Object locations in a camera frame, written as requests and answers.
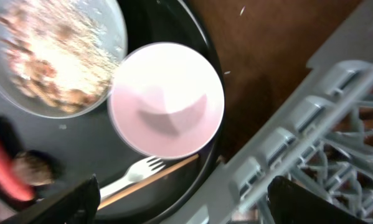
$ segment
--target red object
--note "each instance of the red object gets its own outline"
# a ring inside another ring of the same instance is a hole
[[[12,172],[9,156],[5,153],[0,143],[0,187],[9,196],[20,201],[29,201],[34,198],[33,189],[23,183]]]

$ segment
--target black tray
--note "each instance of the black tray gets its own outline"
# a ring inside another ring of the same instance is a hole
[[[184,44],[210,61],[222,80],[215,48],[187,3],[121,0],[119,4],[128,29],[129,52],[153,42]],[[81,117],[55,120],[25,113],[0,96],[0,115],[11,120],[26,149],[47,152],[64,165],[65,172],[55,184],[37,189],[41,197],[49,197],[92,174],[97,175],[100,185],[109,184],[142,158],[117,136],[105,103]],[[174,213],[212,171],[216,139],[200,151],[198,161],[100,210],[97,223],[156,223]]]

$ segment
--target brown object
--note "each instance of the brown object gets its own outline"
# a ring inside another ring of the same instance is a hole
[[[74,30],[67,25],[60,25],[56,34],[59,40],[66,41],[74,34]]]
[[[45,89],[47,92],[47,96],[49,96],[53,100],[60,101],[59,90],[57,89],[57,86],[55,85],[55,83],[48,82],[47,84],[45,84],[45,86],[46,86]]]
[[[54,175],[49,164],[31,152],[16,155],[12,170],[23,182],[40,186],[54,182]]]
[[[26,62],[24,64],[24,71],[25,74],[30,77],[31,80],[40,82],[41,81],[41,75],[40,73],[35,69],[35,63],[32,61]]]
[[[98,97],[96,97],[94,95],[86,95],[85,98],[84,98],[83,105],[84,106],[92,105],[97,100],[98,100]]]
[[[77,110],[80,109],[79,106],[74,106],[74,105],[63,105],[60,107],[60,109],[66,113],[72,114],[76,112]]]
[[[30,91],[28,88],[24,87],[24,84],[23,84],[23,80],[21,80],[21,78],[19,77],[14,77],[14,78],[11,78],[13,84],[15,84],[15,86],[23,93],[25,94],[26,96],[28,97],[31,97],[31,98],[34,98],[36,97],[37,95],[35,93],[33,93],[32,91]]]
[[[82,105],[86,94],[81,90],[70,90],[65,94],[64,101],[70,104]]]
[[[51,64],[46,60],[35,60],[32,62],[34,72],[38,73],[40,77],[55,78],[56,71],[52,68]]]
[[[7,44],[8,47],[11,48],[11,49],[15,49],[15,50],[18,50],[18,51],[21,51],[21,52],[27,53],[27,54],[29,54],[29,55],[33,55],[33,53],[32,53],[29,49],[27,49],[27,48],[25,48],[25,47],[22,47],[22,46],[19,46],[19,45],[17,45],[17,44],[14,44],[14,43],[12,43],[12,42],[9,41],[9,40],[6,40],[6,39],[0,39],[0,41],[1,41],[2,43],[4,43],[4,44]]]
[[[222,71],[230,71],[219,142],[229,160],[309,74],[308,59],[361,0],[189,2],[207,27]]]
[[[16,32],[17,30],[13,27],[13,25],[3,16],[0,16],[0,24],[6,26],[9,31]]]
[[[131,186],[131,187],[128,187],[127,189],[124,189],[122,190],[121,192],[118,192],[117,194],[114,194],[112,196],[110,196],[108,199],[102,201],[98,207],[98,210],[112,204],[113,202],[116,202],[118,201],[119,199],[129,195],[129,194],[132,194],[133,192],[141,189],[142,187],[148,185],[148,184],[151,184],[153,183],[154,181],[174,172],[175,170],[178,170],[179,168],[185,166],[186,164],[196,160],[197,158],[199,158],[199,155],[196,154],[192,157],[189,157],[181,162],[178,162],[177,164],[173,165],[172,167],[169,167],[161,172],[158,172],[157,174],[154,174],[152,175],[151,177],[148,177],[144,180],[142,180],[141,182],[138,182],[137,184]]]
[[[45,91],[32,81],[27,82],[27,87],[34,92],[48,106],[56,107],[57,103],[46,95]]]

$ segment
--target white plastic fork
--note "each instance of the white plastic fork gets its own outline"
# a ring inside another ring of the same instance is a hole
[[[159,162],[160,160],[160,158],[151,156],[135,162],[130,168],[128,168],[125,175],[121,179],[116,180],[113,183],[100,189],[100,200],[102,201],[103,199],[123,189],[124,187],[133,183],[140,182],[159,172],[166,166],[162,165],[161,167],[159,167],[163,163],[162,161]]]

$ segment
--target brown surface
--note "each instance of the brown surface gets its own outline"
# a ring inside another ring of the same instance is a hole
[[[190,0],[225,75],[223,155],[234,155],[290,96],[307,60],[361,0]]]

